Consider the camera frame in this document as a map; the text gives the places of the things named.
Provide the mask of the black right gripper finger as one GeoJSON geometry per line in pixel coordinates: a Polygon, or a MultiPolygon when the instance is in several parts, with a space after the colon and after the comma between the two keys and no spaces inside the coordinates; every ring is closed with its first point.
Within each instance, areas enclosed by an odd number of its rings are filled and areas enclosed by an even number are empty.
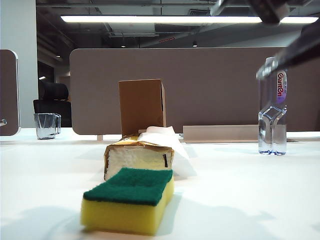
{"type": "Polygon", "coordinates": [[[311,3],[311,0],[246,0],[245,2],[265,24],[311,23],[306,17],[289,17],[290,7],[304,7],[311,3]]]}
{"type": "Polygon", "coordinates": [[[289,69],[320,57],[320,23],[304,26],[300,36],[256,72],[256,79],[263,80],[276,71],[289,69]]]}

